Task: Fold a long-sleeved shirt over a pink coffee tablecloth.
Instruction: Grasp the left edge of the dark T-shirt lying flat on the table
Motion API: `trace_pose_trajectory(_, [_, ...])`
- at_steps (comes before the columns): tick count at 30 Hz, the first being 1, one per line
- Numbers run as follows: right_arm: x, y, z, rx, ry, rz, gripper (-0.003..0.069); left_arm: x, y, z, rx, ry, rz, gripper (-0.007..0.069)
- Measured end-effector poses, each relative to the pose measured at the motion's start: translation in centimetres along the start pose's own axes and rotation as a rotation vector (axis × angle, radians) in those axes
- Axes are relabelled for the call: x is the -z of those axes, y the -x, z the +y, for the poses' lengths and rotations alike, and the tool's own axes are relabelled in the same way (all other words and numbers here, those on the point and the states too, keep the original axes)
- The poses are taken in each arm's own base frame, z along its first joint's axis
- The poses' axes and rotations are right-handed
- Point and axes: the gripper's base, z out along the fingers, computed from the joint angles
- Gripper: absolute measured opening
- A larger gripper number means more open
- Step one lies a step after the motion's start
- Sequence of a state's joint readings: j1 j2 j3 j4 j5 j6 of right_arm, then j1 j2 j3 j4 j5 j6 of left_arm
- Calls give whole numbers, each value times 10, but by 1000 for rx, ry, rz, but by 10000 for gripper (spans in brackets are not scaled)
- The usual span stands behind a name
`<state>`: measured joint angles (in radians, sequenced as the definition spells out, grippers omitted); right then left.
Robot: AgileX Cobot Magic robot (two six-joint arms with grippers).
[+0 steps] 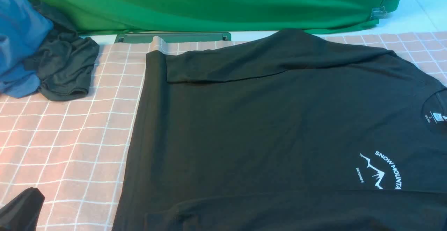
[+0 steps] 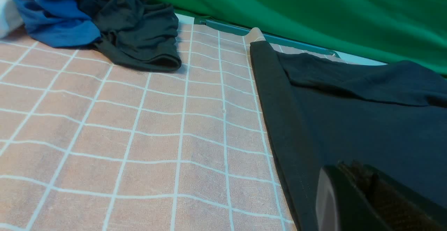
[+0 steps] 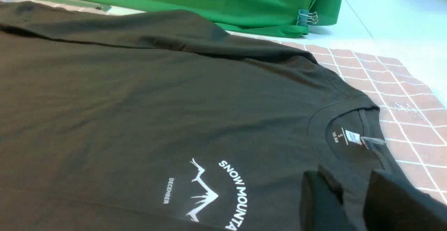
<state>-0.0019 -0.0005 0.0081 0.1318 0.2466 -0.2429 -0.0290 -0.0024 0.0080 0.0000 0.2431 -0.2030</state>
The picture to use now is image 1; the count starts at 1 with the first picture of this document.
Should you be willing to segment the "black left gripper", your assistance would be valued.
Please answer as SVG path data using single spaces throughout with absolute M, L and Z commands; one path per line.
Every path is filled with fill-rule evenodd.
M 30 187 L 0 209 L 1 231 L 35 231 L 45 196 Z

